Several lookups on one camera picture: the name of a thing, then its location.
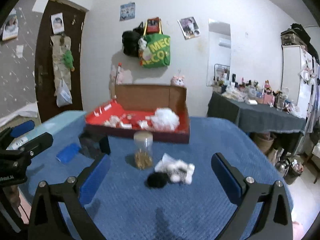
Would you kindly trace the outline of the black fluffy pompom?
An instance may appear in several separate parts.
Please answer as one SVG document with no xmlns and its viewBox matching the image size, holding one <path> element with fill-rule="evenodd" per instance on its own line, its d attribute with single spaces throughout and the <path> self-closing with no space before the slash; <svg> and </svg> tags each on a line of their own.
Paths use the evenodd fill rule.
<svg viewBox="0 0 320 240">
<path fill-rule="evenodd" d="M 169 177 L 166 173 L 153 172 L 150 174 L 146 180 L 146 185 L 149 188 L 161 189 L 167 185 Z"/>
</svg>

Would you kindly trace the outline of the white tissue paper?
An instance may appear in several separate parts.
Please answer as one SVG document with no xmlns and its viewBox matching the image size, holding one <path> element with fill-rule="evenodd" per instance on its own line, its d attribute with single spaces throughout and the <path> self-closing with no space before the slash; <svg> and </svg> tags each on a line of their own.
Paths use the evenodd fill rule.
<svg viewBox="0 0 320 240">
<path fill-rule="evenodd" d="M 168 155 L 167 153 L 163 154 L 162 159 L 155 165 L 155 172 L 167 172 L 167 166 L 170 164 L 175 164 L 177 162 L 176 159 Z"/>
</svg>

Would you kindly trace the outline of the white black plush toy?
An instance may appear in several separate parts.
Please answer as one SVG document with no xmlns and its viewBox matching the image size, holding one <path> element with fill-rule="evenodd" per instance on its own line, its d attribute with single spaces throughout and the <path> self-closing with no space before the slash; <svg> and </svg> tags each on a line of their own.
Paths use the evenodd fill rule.
<svg viewBox="0 0 320 240">
<path fill-rule="evenodd" d="M 167 166 L 167 174 L 172 183 L 190 185 L 195 171 L 194 164 L 187 164 L 181 160 Z"/>
</svg>

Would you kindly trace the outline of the white mesh bath pouf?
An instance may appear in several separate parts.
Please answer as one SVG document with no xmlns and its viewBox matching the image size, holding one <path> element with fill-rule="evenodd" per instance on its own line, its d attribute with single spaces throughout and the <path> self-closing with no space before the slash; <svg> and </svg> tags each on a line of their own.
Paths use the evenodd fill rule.
<svg viewBox="0 0 320 240">
<path fill-rule="evenodd" d="M 156 131 L 174 132 L 180 125 L 178 115 L 170 108 L 157 109 L 150 120 Z"/>
</svg>

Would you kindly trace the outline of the small white plush piece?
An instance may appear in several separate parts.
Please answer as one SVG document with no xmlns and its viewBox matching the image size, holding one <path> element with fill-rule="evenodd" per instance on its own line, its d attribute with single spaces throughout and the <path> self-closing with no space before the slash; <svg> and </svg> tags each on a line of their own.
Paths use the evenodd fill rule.
<svg viewBox="0 0 320 240">
<path fill-rule="evenodd" d="M 120 117 L 116 115 L 110 116 L 108 120 L 104 121 L 103 125 L 112 128 L 132 129 L 131 124 L 123 123 Z"/>
</svg>

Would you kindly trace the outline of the white device on mat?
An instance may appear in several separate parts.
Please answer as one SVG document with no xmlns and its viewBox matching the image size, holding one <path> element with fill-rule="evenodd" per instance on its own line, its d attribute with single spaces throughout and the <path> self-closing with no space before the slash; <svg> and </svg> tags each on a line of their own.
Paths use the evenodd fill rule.
<svg viewBox="0 0 320 240">
<path fill-rule="evenodd" d="M 11 149 L 12 150 L 17 150 L 22 145 L 24 145 L 26 142 L 28 142 L 28 138 L 27 137 L 21 137 L 21 138 L 17 139 L 15 142 L 12 143 Z"/>
</svg>

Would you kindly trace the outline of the blue sponge block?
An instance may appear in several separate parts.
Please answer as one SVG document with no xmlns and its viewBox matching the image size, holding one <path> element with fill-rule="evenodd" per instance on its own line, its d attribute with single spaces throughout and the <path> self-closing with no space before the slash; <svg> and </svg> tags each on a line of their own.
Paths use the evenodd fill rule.
<svg viewBox="0 0 320 240">
<path fill-rule="evenodd" d="M 72 143 L 62 149 L 56 155 L 56 159 L 63 164 L 68 164 L 78 154 L 79 150 L 80 146 L 78 144 Z"/>
</svg>

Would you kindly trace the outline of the light blue mat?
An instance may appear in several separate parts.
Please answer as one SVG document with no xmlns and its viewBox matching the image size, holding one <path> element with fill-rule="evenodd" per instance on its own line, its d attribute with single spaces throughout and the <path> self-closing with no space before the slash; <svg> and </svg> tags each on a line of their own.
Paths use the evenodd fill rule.
<svg viewBox="0 0 320 240">
<path fill-rule="evenodd" d="M 55 117 L 45 121 L 41 125 L 35 127 L 31 131 L 27 132 L 26 134 L 18 137 L 27 137 L 28 141 L 38 137 L 39 135 L 48 132 L 52 136 L 54 136 L 57 132 L 61 131 L 63 128 L 71 125 L 73 122 L 80 121 L 80 124 L 83 126 L 85 123 L 85 111 L 65 111 L 61 114 L 56 115 Z M 11 149 L 12 143 L 8 146 L 8 150 Z"/>
</svg>

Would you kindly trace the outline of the plastic bag on door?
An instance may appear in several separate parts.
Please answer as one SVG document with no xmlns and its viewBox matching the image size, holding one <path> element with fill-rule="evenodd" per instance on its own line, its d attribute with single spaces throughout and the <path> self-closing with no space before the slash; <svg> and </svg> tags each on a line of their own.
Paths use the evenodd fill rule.
<svg viewBox="0 0 320 240">
<path fill-rule="evenodd" d="M 72 104 L 72 95 L 64 79 L 60 80 L 60 84 L 56 90 L 56 104 L 57 107 Z"/>
</svg>

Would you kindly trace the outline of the black patterned gift box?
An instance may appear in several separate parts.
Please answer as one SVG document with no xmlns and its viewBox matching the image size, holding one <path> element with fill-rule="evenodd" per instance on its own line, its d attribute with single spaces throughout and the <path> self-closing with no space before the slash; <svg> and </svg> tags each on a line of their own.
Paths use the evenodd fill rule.
<svg viewBox="0 0 320 240">
<path fill-rule="evenodd" d="M 107 136 L 84 132 L 79 137 L 80 153 L 85 157 L 97 159 L 102 154 L 110 155 L 110 145 Z"/>
</svg>

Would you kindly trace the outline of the blue knitted blanket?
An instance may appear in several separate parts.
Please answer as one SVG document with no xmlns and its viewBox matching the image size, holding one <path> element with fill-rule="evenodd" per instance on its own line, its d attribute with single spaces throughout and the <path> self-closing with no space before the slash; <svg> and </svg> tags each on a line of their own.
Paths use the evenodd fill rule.
<svg viewBox="0 0 320 240">
<path fill-rule="evenodd" d="M 292 239 L 290 195 L 256 144 L 225 119 L 192 118 L 187 144 L 155 138 L 135 163 L 134 132 L 91 129 L 63 112 L 27 133 L 28 239 Z"/>
</svg>

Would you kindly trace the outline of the clear jar with gold beads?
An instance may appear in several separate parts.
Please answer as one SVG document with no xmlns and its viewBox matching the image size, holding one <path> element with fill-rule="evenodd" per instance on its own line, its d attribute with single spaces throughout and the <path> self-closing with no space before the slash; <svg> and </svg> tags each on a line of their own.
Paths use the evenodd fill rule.
<svg viewBox="0 0 320 240">
<path fill-rule="evenodd" d="M 153 135 L 147 131 L 136 132 L 133 136 L 136 145 L 135 164 L 140 170 L 153 166 L 152 145 Z"/>
</svg>

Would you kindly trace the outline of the green plush on door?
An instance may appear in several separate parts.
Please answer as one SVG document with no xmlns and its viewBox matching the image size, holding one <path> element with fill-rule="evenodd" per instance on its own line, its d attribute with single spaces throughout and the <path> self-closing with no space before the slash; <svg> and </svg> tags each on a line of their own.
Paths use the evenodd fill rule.
<svg viewBox="0 0 320 240">
<path fill-rule="evenodd" d="M 68 68 L 71 72 L 74 71 L 74 66 L 73 66 L 73 55 L 70 50 L 66 50 L 66 52 L 63 55 L 63 62 L 65 64 L 65 67 Z"/>
</svg>

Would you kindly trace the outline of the dark covered side table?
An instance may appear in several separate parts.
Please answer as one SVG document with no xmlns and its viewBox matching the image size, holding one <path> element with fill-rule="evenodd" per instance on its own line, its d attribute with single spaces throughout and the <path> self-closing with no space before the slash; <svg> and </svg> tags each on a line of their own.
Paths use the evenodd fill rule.
<svg viewBox="0 0 320 240">
<path fill-rule="evenodd" d="M 208 117 L 226 119 L 246 133 L 304 133 L 306 120 L 265 104 L 248 105 L 214 92 L 208 103 Z"/>
</svg>

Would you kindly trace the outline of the orange tipped stick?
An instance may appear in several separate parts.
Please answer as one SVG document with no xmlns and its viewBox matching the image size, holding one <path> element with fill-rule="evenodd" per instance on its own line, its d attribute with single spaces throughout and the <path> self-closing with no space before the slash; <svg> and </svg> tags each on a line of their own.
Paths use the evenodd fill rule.
<svg viewBox="0 0 320 240">
<path fill-rule="evenodd" d="M 115 78 L 115 85 L 118 84 L 118 81 L 119 81 L 119 77 L 120 77 L 120 74 L 121 74 L 121 70 L 122 70 L 122 64 L 121 62 L 118 63 L 118 66 L 117 66 L 117 72 L 116 72 L 116 78 Z"/>
</svg>

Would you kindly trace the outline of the open red cardboard box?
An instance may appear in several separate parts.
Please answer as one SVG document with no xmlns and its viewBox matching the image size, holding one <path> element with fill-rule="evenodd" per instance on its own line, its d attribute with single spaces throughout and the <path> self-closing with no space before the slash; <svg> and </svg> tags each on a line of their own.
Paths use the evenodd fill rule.
<svg viewBox="0 0 320 240">
<path fill-rule="evenodd" d="M 180 125 L 174 132 L 156 131 L 153 127 L 154 141 L 188 144 L 190 138 L 190 121 L 186 104 L 187 89 L 185 87 L 167 85 L 116 85 L 116 97 L 97 107 L 85 117 L 87 129 L 98 134 L 132 138 L 140 128 L 112 128 L 103 125 L 110 116 L 120 117 L 123 123 L 129 124 L 128 114 L 144 114 L 150 117 L 159 108 L 170 108 L 175 112 Z"/>
</svg>

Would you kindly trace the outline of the portrait picture on door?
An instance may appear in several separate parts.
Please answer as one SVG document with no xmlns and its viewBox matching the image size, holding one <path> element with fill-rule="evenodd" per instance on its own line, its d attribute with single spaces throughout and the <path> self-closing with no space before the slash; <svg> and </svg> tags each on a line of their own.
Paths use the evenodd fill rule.
<svg viewBox="0 0 320 240">
<path fill-rule="evenodd" d="M 53 14 L 51 17 L 53 34 L 57 35 L 65 31 L 65 26 L 63 22 L 63 13 Z"/>
</svg>

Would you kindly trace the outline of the dark brown door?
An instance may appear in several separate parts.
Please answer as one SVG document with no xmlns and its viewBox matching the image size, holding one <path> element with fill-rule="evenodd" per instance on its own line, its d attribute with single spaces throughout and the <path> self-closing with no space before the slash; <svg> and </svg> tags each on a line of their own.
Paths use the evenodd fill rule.
<svg viewBox="0 0 320 240">
<path fill-rule="evenodd" d="M 50 17 L 63 13 L 65 31 L 54 35 Z M 49 0 L 44 10 L 35 54 L 36 100 L 40 120 L 45 122 L 50 118 L 68 110 L 82 110 L 80 85 L 80 50 L 81 38 L 86 13 L 61 3 Z M 65 67 L 63 55 L 70 50 L 73 55 L 74 71 Z M 64 79 L 71 95 L 72 104 L 57 107 L 56 90 L 60 80 Z"/>
</svg>

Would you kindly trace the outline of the green tote bag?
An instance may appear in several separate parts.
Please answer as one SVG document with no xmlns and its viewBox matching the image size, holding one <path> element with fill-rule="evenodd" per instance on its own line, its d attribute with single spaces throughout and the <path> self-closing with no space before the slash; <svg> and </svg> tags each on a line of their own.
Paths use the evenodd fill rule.
<svg viewBox="0 0 320 240">
<path fill-rule="evenodd" d="M 144 35 L 138 41 L 140 65 L 143 68 L 160 68 L 170 65 L 171 38 L 164 34 Z"/>
</svg>

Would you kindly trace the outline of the white refrigerator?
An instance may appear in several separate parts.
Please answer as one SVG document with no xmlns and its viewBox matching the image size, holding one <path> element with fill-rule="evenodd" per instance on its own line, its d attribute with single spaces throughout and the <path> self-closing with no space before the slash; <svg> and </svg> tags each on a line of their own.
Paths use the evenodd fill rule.
<svg viewBox="0 0 320 240">
<path fill-rule="evenodd" d="M 288 99 L 296 104 L 301 115 L 306 115 L 311 100 L 312 70 L 313 58 L 302 46 L 283 46 L 281 90 L 289 90 Z"/>
</svg>

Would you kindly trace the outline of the red box in tote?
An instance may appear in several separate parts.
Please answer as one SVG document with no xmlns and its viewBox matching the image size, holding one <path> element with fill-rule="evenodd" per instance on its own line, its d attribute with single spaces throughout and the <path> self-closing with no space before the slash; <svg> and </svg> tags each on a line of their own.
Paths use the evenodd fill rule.
<svg viewBox="0 0 320 240">
<path fill-rule="evenodd" d="M 160 31 L 160 18 L 150 18 L 147 20 L 146 24 L 146 33 L 147 34 L 154 34 L 159 33 Z"/>
</svg>

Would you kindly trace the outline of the calendar on left wall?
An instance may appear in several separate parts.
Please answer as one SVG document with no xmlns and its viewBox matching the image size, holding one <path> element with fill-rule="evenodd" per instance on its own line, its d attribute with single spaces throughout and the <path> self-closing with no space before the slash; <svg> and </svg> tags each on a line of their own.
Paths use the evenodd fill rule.
<svg viewBox="0 0 320 240">
<path fill-rule="evenodd" d="M 16 9 L 12 9 L 7 17 L 2 33 L 2 40 L 7 41 L 18 37 L 18 17 Z"/>
</svg>

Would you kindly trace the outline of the black bag on wall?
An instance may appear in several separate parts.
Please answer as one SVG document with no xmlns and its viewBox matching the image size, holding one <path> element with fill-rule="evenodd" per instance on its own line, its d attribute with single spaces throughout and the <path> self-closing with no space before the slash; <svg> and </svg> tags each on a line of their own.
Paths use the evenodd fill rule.
<svg viewBox="0 0 320 240">
<path fill-rule="evenodd" d="M 144 33 L 143 22 L 133 30 L 128 30 L 122 34 L 123 53 L 131 57 L 139 57 L 138 41 Z"/>
</svg>

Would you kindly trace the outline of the pink plush keychain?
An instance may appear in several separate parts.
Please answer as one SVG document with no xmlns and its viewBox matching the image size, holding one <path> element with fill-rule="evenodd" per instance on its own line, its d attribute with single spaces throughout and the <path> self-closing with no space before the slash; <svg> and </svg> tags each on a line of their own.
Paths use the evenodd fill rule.
<svg viewBox="0 0 320 240">
<path fill-rule="evenodd" d="M 185 77 L 184 76 L 173 76 L 170 80 L 172 86 L 185 87 Z"/>
</svg>

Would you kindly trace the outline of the blue poster on wall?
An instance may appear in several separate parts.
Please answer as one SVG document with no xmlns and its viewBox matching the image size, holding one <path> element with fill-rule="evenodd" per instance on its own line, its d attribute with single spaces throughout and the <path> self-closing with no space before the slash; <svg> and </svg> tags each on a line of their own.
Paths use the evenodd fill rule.
<svg viewBox="0 0 320 240">
<path fill-rule="evenodd" d="M 135 2 L 123 4 L 120 6 L 120 21 L 127 21 L 135 18 L 136 4 Z"/>
</svg>

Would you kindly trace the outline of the wall mirror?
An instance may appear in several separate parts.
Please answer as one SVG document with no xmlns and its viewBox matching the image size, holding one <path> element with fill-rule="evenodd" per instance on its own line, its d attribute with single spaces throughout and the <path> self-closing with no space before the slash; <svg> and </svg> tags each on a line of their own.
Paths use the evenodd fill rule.
<svg viewBox="0 0 320 240">
<path fill-rule="evenodd" d="M 229 23 L 209 20 L 209 56 L 207 87 L 229 78 L 231 65 L 231 26 Z"/>
</svg>

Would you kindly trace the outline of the photo poster on wall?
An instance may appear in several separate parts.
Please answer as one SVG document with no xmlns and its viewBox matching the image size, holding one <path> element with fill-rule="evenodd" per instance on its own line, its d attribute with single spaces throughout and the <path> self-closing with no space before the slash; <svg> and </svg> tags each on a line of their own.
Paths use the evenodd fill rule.
<svg viewBox="0 0 320 240">
<path fill-rule="evenodd" d="M 177 20 L 185 40 L 200 36 L 200 29 L 194 17 Z"/>
</svg>

